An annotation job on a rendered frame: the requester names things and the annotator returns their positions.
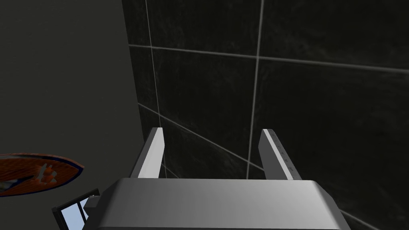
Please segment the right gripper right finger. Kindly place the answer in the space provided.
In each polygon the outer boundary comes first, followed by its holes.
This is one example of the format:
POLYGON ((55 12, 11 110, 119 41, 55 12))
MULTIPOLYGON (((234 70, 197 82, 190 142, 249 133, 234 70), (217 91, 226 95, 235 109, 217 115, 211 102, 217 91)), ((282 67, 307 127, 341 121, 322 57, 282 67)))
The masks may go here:
POLYGON ((272 129, 262 129, 258 151, 267 180, 302 179, 272 129))

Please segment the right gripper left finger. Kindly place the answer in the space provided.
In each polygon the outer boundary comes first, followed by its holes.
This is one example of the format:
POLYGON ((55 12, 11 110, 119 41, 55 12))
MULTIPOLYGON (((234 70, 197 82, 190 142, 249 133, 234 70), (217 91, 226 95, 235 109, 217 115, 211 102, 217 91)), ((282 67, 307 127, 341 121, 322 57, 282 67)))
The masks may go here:
POLYGON ((159 178, 165 149, 163 128, 153 127, 135 162, 130 178, 159 178))

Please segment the black framed window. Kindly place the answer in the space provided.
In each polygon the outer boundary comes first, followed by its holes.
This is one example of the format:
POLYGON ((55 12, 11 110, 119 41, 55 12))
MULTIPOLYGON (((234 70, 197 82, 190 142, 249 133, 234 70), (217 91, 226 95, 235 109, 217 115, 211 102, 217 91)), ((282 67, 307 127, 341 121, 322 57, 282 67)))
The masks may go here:
POLYGON ((84 206, 90 196, 99 196, 96 188, 61 206, 53 207, 52 214, 59 230, 82 230, 88 218, 84 206))

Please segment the orange oval wall picture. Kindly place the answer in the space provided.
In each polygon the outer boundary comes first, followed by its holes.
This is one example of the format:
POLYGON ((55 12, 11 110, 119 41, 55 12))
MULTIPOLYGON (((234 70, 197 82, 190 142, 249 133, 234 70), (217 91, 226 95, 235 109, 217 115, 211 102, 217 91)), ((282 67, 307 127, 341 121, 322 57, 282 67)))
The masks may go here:
POLYGON ((57 155, 0 155, 0 197, 44 192, 64 186, 83 172, 83 165, 57 155))

